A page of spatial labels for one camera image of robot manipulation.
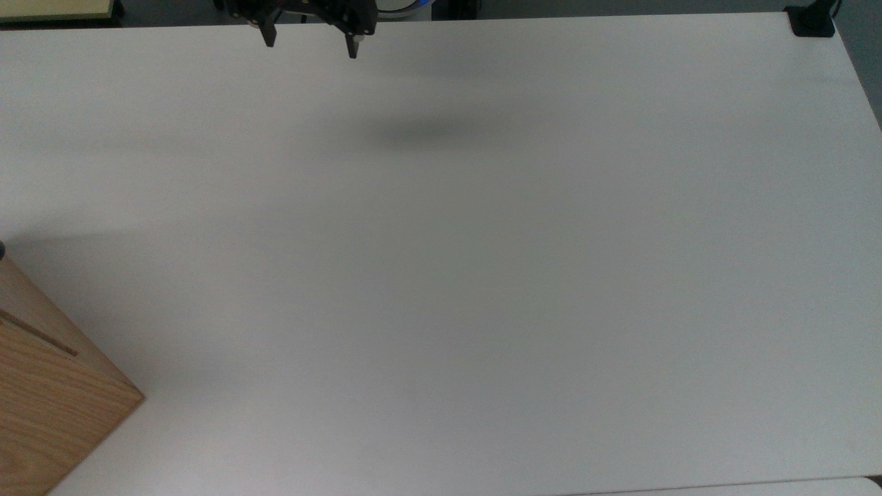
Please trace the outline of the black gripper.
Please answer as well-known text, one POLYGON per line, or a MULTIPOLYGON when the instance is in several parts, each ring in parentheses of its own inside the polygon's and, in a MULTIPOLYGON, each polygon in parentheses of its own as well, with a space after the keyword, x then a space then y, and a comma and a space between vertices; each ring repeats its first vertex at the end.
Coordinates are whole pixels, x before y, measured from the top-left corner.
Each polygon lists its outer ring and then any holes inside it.
POLYGON ((223 10, 235 19, 258 26, 268 48, 275 45, 275 22, 281 12, 320 19, 344 32, 350 59, 357 59, 362 35, 373 34, 378 18, 375 1, 223 1, 223 10))

